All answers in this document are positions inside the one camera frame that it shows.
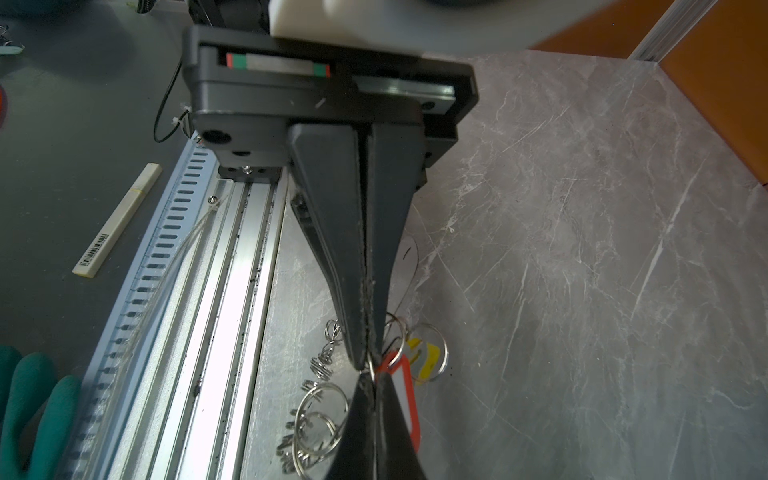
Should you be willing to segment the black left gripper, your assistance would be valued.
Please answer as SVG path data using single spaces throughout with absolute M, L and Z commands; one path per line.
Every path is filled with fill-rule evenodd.
M 424 154 L 432 166 L 450 150 L 478 103 L 473 68 L 193 25 L 183 35 L 182 72 L 194 128 L 224 179 L 275 181 L 289 162 L 286 136 L 295 124 L 288 130 L 292 207 L 331 291 L 350 362 L 361 369 L 367 348 L 382 351 L 391 274 Z M 364 255 L 358 135 L 350 125 L 373 123 Z M 422 124 L 426 153 L 421 126 L 384 123 Z

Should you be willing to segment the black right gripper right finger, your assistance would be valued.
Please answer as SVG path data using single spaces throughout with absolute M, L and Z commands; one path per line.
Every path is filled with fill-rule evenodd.
M 378 479 L 426 479 L 412 445 L 394 382 L 385 372 L 376 376 L 375 430 Z

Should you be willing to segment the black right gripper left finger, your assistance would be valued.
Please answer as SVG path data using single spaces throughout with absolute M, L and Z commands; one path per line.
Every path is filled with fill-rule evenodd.
M 374 407 L 374 383 L 369 373 L 362 373 L 326 480 L 374 478 Z

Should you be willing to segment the metal key holder with rings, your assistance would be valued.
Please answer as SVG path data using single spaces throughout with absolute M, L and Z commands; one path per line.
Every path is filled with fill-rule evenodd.
M 407 341 L 411 338 L 437 345 L 442 351 L 441 364 L 430 382 L 447 368 L 449 350 L 445 337 L 429 323 L 409 326 L 404 318 L 394 315 L 394 310 L 400 306 L 410 288 L 418 263 L 419 251 L 415 240 L 410 236 L 403 237 L 390 286 L 388 321 L 385 325 L 389 344 L 385 355 L 395 352 L 395 359 L 401 355 L 407 357 Z M 342 365 L 339 353 L 343 346 L 339 322 L 328 320 L 324 335 L 325 345 L 310 360 L 310 369 L 318 379 L 303 382 L 304 397 L 299 407 L 290 411 L 292 419 L 286 423 L 290 433 L 283 437 L 276 449 L 283 473 L 296 474 L 301 479 L 307 479 L 310 469 L 335 455 L 353 399 L 353 372 Z M 428 383 L 420 383 L 413 376 L 412 379 L 414 395 L 416 387 Z

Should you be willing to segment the red key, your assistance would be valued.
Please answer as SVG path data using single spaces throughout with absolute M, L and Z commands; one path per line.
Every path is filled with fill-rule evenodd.
M 392 377 L 412 446 L 414 451 L 418 452 L 421 443 L 421 428 L 410 362 L 404 355 L 401 355 L 398 359 L 395 359 L 395 357 L 395 352 L 387 353 L 383 357 L 384 363 L 379 367 L 379 371 L 386 371 Z

